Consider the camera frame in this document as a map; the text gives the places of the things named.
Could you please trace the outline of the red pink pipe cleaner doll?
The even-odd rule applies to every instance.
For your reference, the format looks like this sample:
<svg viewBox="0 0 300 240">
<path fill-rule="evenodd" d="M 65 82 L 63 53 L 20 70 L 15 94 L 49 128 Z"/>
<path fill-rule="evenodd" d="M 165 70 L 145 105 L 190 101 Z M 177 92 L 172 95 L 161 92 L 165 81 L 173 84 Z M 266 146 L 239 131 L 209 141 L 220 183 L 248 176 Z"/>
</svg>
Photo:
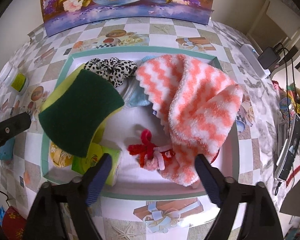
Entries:
<svg viewBox="0 0 300 240">
<path fill-rule="evenodd" d="M 148 129 L 141 132 L 141 144 L 129 145 L 130 155 L 137 156 L 141 168 L 149 171 L 163 171 L 173 160 L 175 152 L 171 145 L 157 146 L 151 142 L 152 133 Z"/>
</svg>

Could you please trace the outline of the green yellow scrub sponge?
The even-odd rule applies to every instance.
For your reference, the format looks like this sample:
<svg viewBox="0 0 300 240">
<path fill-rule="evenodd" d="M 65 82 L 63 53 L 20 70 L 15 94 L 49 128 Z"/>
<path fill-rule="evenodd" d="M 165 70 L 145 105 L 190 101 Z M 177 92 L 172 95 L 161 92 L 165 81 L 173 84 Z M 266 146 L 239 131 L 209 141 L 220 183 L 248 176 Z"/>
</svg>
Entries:
<svg viewBox="0 0 300 240">
<path fill-rule="evenodd" d="M 48 96 L 38 118 L 57 147 L 84 158 L 99 127 L 123 106 L 110 82 L 78 67 Z"/>
</svg>

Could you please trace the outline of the pink white fuzzy towel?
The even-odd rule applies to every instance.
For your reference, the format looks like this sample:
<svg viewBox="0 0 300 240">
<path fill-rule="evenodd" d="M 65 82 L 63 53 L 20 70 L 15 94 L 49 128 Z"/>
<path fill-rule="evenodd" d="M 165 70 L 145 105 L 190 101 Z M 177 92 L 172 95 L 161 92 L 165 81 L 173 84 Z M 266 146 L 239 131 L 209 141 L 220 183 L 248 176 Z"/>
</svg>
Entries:
<svg viewBox="0 0 300 240">
<path fill-rule="evenodd" d="M 170 137 L 173 160 L 160 174 L 174 183 L 198 181 L 194 159 L 213 162 L 242 103 L 243 89 L 221 70 L 184 54 L 147 60 L 136 79 Z"/>
</svg>

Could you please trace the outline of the light blue face mask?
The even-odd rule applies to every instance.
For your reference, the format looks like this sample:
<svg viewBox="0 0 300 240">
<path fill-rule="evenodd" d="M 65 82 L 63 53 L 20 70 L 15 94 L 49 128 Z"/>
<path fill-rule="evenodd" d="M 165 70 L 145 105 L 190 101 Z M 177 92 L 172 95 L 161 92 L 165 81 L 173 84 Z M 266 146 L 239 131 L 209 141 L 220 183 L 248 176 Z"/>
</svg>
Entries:
<svg viewBox="0 0 300 240">
<path fill-rule="evenodd" d="M 135 76 L 128 78 L 126 91 L 123 95 L 125 106 L 129 108 L 143 107 L 151 105 L 148 100 L 148 95 L 145 94 L 144 89 L 140 86 L 140 82 Z"/>
</svg>

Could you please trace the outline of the leopard print scrunchie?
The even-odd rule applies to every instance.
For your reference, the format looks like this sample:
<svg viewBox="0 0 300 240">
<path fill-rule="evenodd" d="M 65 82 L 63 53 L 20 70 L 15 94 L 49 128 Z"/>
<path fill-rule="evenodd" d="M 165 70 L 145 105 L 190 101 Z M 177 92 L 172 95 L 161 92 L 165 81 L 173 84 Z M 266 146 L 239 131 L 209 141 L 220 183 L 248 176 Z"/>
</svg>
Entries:
<svg viewBox="0 0 300 240">
<path fill-rule="evenodd" d="M 84 69 L 101 76 L 115 88 L 123 84 L 125 79 L 135 75 L 138 65 L 134 61 L 121 60 L 117 57 L 109 59 L 94 58 L 89 60 Z"/>
</svg>

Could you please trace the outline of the teal plastic toy container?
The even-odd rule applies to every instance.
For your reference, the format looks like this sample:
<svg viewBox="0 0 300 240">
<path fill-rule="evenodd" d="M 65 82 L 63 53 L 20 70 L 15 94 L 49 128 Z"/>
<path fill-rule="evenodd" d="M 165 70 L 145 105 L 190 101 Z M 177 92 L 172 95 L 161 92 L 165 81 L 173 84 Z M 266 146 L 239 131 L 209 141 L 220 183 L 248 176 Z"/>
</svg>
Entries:
<svg viewBox="0 0 300 240">
<path fill-rule="evenodd" d="M 12 160 L 14 142 L 15 142 L 15 137 L 8 140 L 4 146 L 0 147 L 0 160 L 4 160 L 4 161 Z"/>
</svg>

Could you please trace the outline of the teal shallow tray box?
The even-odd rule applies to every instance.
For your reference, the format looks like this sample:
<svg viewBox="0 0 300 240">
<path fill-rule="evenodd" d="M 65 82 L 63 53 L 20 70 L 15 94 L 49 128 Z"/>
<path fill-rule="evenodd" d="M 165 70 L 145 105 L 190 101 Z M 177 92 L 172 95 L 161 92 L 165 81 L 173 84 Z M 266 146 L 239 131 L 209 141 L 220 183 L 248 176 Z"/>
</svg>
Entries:
<svg viewBox="0 0 300 240">
<path fill-rule="evenodd" d="M 165 54 L 186 54 L 215 68 L 222 69 L 216 56 L 190 50 L 154 46 L 110 47 L 71 54 L 60 72 L 56 87 L 80 65 L 93 58 L 108 59 L 110 57 L 117 57 L 119 59 L 132 60 L 140 64 L 141 59 L 145 56 L 160 56 Z M 105 186 L 102 195 L 127 200 L 172 200 L 205 195 L 206 192 L 202 185 L 199 185 L 196 189 L 183 187 L 162 178 L 158 172 L 152 173 L 139 167 L 135 157 L 126 152 L 125 146 L 140 143 L 140 134 L 145 128 L 151 131 L 152 139 L 157 145 L 167 142 L 168 137 L 164 132 L 163 126 L 160 124 L 160 120 L 153 114 L 151 106 L 124 107 L 107 120 L 106 129 L 100 144 L 113 149 L 120 148 L 122 153 L 116 183 L 114 186 Z M 52 163 L 49 155 L 50 142 L 50 138 L 44 133 L 41 149 L 42 175 L 47 180 L 56 184 L 68 183 L 72 178 L 80 174 L 73 171 L 71 165 L 58 168 Z M 219 168 L 225 177 L 230 176 L 238 180 L 239 143 L 235 123 L 221 147 L 217 158 L 211 165 Z"/>
</svg>

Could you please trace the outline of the patterned tablecloth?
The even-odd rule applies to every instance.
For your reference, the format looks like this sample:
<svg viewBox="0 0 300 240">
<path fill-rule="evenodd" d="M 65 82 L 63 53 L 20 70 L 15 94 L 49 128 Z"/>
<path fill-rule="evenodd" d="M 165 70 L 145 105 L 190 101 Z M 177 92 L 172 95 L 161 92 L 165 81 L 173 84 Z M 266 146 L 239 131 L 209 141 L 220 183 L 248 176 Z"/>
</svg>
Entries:
<svg viewBox="0 0 300 240">
<path fill-rule="evenodd" d="M 275 106 L 275 103 L 279 103 L 278 92 L 274 89 L 271 79 L 259 78 L 248 61 L 244 60 L 243 56 L 239 57 L 238 47 L 244 43 L 252 44 L 248 36 L 218 22 L 212 21 L 212 26 L 210 26 L 163 18 L 122 18 L 80 25 L 50 37 L 47 37 L 45 28 L 41 25 L 28 34 L 29 41 L 16 50 L 10 58 L 12 63 L 20 63 L 20 70 L 27 75 L 30 84 L 22 96 L 8 92 L 7 88 L 0 85 L 0 121 L 10 117 L 11 110 L 18 101 L 19 105 L 14 109 L 13 114 L 18 112 L 18 109 L 20 112 L 24 108 L 27 109 L 26 103 L 30 103 L 31 94 L 36 87 L 42 86 L 45 89 L 44 93 L 51 93 L 69 55 L 94 48 L 94 42 L 101 44 L 102 38 L 106 38 L 106 34 L 112 34 L 115 30 L 127 32 L 125 36 L 119 37 L 120 46 L 134 45 L 139 48 L 138 46 L 141 45 L 132 41 L 133 38 L 139 36 L 145 45 L 181 48 L 185 49 L 185 52 L 200 51 L 187 46 L 183 47 L 175 41 L 176 39 L 202 37 L 215 47 L 216 50 L 205 51 L 205 53 L 217 56 L 222 70 L 245 88 L 245 94 L 250 96 L 254 114 L 252 127 L 246 127 L 243 132 L 235 136 L 235 139 L 230 139 L 233 144 L 236 140 L 238 141 L 239 150 L 236 153 L 239 154 L 239 182 L 255 184 L 262 180 L 268 189 L 273 190 L 270 194 L 274 197 L 276 209 L 279 208 L 288 191 L 283 183 L 278 195 L 274 196 L 278 181 L 273 175 L 275 169 L 273 154 L 277 152 L 277 125 L 282 119 L 279 106 Z M 131 171 L 133 175 L 137 171 L 146 172 L 126 151 L 129 144 L 141 142 L 142 130 L 149 129 L 156 143 L 164 138 L 163 127 L 151 110 L 150 106 L 124 107 L 107 123 L 107 125 L 110 124 L 110 121 L 119 118 L 119 114 L 123 113 L 136 117 L 137 111 L 150 117 L 148 121 L 132 124 L 132 129 L 129 130 L 132 135 L 126 132 L 123 135 L 123 144 L 117 142 L 118 146 L 122 145 L 119 148 L 123 150 L 123 157 L 117 182 L 110 189 L 119 186 L 124 178 L 124 171 Z M 21 133 L 15 139 L 13 160 L 9 164 L 0 161 L 0 190 L 9 196 L 10 204 L 24 217 L 30 210 L 39 186 L 46 181 L 40 167 L 42 141 L 45 142 L 46 138 L 37 120 L 38 111 L 34 111 L 33 114 L 34 121 L 30 130 Z M 189 224 L 195 229 L 188 230 L 179 227 L 171 229 L 166 234 L 151 233 L 148 229 L 145 231 L 145 224 L 132 214 L 133 209 L 142 204 L 144 206 L 147 202 L 107 197 L 98 200 L 94 205 L 96 207 L 94 218 L 97 226 L 100 225 L 102 237 L 105 235 L 104 239 L 196 239 L 191 236 L 191 233 L 198 232 L 199 228 L 203 227 Z"/>
</svg>

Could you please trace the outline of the white pill bottle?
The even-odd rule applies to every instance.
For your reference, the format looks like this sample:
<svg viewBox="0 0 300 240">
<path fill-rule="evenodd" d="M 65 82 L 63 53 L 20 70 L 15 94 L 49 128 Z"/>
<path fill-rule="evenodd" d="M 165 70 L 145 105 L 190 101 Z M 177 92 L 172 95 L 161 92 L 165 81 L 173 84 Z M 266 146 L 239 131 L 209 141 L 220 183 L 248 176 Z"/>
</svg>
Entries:
<svg viewBox="0 0 300 240">
<path fill-rule="evenodd" d="M 29 80 L 18 68 L 7 62 L 0 72 L 0 83 L 21 95 L 27 89 Z"/>
</svg>

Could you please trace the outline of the laptop on side desk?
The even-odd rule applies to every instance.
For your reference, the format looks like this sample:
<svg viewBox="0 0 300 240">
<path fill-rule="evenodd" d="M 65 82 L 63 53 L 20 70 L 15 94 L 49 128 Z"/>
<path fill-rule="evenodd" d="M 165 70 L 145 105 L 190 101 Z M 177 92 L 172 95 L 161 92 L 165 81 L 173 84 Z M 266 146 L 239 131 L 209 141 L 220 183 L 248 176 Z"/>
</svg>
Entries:
<svg viewBox="0 0 300 240">
<path fill-rule="evenodd" d="M 278 181 L 287 181 L 289 173 L 293 167 L 295 157 L 300 145 L 300 117 L 294 115 L 288 138 L 285 140 L 277 161 L 275 179 Z"/>
</svg>

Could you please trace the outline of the white power strip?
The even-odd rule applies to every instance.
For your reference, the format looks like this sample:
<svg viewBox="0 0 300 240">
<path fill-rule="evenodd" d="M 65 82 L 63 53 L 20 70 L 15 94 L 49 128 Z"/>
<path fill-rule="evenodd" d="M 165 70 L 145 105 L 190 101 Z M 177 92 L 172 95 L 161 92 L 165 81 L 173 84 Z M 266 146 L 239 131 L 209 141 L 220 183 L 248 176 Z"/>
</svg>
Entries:
<svg viewBox="0 0 300 240">
<path fill-rule="evenodd" d="M 270 75 L 268 69 L 264 69 L 258 61 L 259 54 L 250 44 L 243 44 L 240 48 L 241 53 L 245 56 L 248 62 L 251 64 L 252 68 L 256 74 L 261 78 L 265 79 Z"/>
</svg>

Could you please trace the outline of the black power adapter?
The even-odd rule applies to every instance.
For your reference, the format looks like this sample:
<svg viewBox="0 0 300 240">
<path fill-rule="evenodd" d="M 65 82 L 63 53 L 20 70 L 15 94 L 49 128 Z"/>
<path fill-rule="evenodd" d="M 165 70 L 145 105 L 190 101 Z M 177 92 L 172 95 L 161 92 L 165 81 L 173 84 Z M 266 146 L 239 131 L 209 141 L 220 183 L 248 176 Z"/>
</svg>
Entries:
<svg viewBox="0 0 300 240">
<path fill-rule="evenodd" d="M 263 69 L 269 69 L 275 66 L 279 60 L 280 55 L 272 47 L 267 47 L 257 58 Z"/>
</svg>

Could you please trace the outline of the flower painting canvas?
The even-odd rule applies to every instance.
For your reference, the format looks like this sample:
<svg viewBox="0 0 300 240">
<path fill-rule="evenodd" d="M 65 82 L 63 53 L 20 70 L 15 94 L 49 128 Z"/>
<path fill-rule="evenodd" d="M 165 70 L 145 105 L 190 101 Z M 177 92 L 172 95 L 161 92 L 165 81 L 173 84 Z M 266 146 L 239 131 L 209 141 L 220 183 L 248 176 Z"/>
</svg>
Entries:
<svg viewBox="0 0 300 240">
<path fill-rule="evenodd" d="M 40 0 L 48 36 L 90 22 L 159 17 L 207 24 L 213 0 Z"/>
</svg>

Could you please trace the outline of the white wooden shelf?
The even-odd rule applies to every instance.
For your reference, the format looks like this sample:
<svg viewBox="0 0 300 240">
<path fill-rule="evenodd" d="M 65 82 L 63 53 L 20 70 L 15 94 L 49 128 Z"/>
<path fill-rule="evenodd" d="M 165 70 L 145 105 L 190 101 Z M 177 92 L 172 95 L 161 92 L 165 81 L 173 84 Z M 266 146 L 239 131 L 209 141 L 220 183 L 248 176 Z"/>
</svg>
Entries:
<svg viewBox="0 0 300 240">
<path fill-rule="evenodd" d="M 247 32 L 247 37 L 256 51 L 261 54 L 263 50 L 252 37 L 252 33 L 264 15 L 267 15 L 285 33 L 283 44 L 287 49 L 292 49 L 300 40 L 300 16 L 280 0 L 266 0 Z"/>
</svg>

